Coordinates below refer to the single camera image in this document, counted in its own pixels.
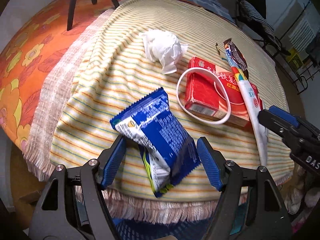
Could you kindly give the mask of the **blue silver snack bag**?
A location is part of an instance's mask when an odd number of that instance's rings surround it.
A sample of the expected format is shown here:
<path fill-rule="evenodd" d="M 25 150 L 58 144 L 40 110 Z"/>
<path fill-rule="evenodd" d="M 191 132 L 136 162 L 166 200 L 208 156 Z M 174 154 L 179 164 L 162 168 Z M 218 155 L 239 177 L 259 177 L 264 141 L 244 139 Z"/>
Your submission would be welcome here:
<path fill-rule="evenodd" d="M 179 184 L 200 159 L 195 141 L 169 107 L 169 98 L 159 88 L 111 119 L 114 130 L 139 145 L 155 197 Z"/>

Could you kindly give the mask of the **long white ice-cream wrapper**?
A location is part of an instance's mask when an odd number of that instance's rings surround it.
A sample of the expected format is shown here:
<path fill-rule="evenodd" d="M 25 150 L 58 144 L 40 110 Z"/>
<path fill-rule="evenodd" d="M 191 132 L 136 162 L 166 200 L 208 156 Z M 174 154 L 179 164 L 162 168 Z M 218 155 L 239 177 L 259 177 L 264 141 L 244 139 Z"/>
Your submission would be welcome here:
<path fill-rule="evenodd" d="M 259 97 L 255 94 L 251 83 L 248 80 L 248 66 L 244 56 L 232 39 L 225 40 L 224 48 L 228 63 L 232 69 L 235 80 L 244 100 L 247 113 L 252 125 L 253 133 L 257 143 L 260 163 L 267 165 L 267 133 L 266 128 L 259 124 L 258 114 L 260 112 Z"/>

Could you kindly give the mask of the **black clothes drying rack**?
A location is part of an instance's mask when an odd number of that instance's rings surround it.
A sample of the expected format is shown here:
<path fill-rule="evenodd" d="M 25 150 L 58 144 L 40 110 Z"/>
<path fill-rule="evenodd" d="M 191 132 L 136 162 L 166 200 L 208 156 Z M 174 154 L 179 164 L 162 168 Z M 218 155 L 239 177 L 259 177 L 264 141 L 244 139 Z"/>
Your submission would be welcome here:
<path fill-rule="evenodd" d="M 316 36 L 305 50 L 298 53 L 289 41 L 289 35 L 303 18 L 308 20 Z M 294 71 L 286 61 L 288 56 L 280 53 L 273 55 L 277 67 L 293 84 L 297 94 L 301 94 L 307 90 L 309 83 L 319 73 L 319 13 L 313 3 L 308 1 L 303 6 L 298 2 L 293 3 L 281 24 L 278 25 L 276 34 L 283 46 L 291 54 L 297 53 L 303 61 L 303 66 Z"/>

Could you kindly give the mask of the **yellow box on rack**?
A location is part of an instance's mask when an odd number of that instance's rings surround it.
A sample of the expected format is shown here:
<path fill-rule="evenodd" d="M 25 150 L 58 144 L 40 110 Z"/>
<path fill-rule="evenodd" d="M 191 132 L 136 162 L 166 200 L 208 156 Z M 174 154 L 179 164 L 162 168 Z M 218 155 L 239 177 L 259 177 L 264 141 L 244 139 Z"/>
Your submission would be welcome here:
<path fill-rule="evenodd" d="M 286 61 L 294 71 L 297 71 L 300 67 L 303 66 L 303 61 L 300 59 L 297 53 L 288 56 L 286 58 Z"/>

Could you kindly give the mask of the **white silicone wristband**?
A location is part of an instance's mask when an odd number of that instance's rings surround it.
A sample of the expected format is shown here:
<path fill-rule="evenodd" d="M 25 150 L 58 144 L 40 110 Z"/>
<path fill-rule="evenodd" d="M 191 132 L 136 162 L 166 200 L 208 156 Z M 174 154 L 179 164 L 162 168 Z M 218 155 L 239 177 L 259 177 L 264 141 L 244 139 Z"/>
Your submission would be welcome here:
<path fill-rule="evenodd" d="M 180 100 L 180 85 L 184 78 L 187 83 L 184 93 L 184 101 Z M 225 114 L 219 119 L 213 120 L 220 110 L 219 98 L 221 91 L 226 103 Z M 193 67 L 184 71 L 178 79 L 176 85 L 176 99 L 181 109 L 194 119 L 208 125 L 216 126 L 226 123 L 231 117 L 231 103 L 222 82 L 212 71 Z"/>

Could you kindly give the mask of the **striped cream fringed blanket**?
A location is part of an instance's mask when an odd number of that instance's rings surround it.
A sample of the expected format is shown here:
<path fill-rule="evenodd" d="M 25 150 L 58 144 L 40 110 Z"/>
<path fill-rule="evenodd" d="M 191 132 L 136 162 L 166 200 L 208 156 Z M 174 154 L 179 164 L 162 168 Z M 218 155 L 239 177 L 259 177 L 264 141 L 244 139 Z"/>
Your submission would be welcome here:
<path fill-rule="evenodd" d="M 84 165 L 122 135 L 125 155 L 103 180 L 113 217 L 152 224 L 209 218 L 220 197 L 196 150 L 200 137 L 246 168 L 282 183 L 293 162 L 257 121 L 260 104 L 287 109 L 269 58 L 242 31 L 177 0 L 123 0 L 63 70 L 61 96 L 40 98 L 25 150 L 40 181 Z"/>

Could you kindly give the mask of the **red medicine box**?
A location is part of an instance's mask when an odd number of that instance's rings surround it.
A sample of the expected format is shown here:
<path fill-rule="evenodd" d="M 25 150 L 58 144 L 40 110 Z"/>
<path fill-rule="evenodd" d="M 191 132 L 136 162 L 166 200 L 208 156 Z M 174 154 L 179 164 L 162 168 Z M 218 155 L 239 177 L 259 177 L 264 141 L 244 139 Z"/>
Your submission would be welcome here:
<path fill-rule="evenodd" d="M 231 103 L 228 123 L 244 128 L 251 127 L 245 102 L 232 72 L 196 56 L 190 59 L 188 67 L 205 68 L 218 77 Z M 187 75 L 184 106 L 191 113 L 209 120 L 222 119 L 227 113 L 227 102 L 221 88 L 212 77 L 200 73 Z"/>

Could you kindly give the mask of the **blue plastic laundry basket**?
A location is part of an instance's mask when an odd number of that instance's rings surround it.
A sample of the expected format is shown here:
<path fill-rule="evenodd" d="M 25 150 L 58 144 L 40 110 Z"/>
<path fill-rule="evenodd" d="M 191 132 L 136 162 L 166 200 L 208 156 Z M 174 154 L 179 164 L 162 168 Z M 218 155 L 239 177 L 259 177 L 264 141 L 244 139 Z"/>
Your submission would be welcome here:
<path fill-rule="evenodd" d="M 152 224 L 134 219 L 112 219 L 121 239 L 159 239 L 174 236 L 176 239 L 202 239 L 212 219 L 171 224 Z"/>

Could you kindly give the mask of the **black chair with clothes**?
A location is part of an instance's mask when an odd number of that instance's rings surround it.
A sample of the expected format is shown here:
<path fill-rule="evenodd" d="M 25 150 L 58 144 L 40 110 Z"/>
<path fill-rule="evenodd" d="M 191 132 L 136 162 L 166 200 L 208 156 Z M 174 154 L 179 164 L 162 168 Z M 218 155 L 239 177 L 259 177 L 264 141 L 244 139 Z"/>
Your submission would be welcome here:
<path fill-rule="evenodd" d="M 275 36 L 275 29 L 266 19 L 266 0 L 236 0 L 235 20 L 244 23 L 258 34 L 265 46 L 271 45 L 276 52 L 285 56 L 291 55 Z"/>

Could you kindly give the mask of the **white wall radiator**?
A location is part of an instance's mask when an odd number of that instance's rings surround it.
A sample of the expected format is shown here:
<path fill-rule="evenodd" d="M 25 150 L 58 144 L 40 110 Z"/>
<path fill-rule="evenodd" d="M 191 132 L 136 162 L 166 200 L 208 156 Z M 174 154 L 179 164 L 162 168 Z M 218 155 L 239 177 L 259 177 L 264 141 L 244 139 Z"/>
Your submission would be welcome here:
<path fill-rule="evenodd" d="M 289 35 L 289 41 L 293 48 L 300 53 L 307 48 L 315 36 L 316 33 L 312 29 L 310 23 L 306 18 L 303 18 Z"/>

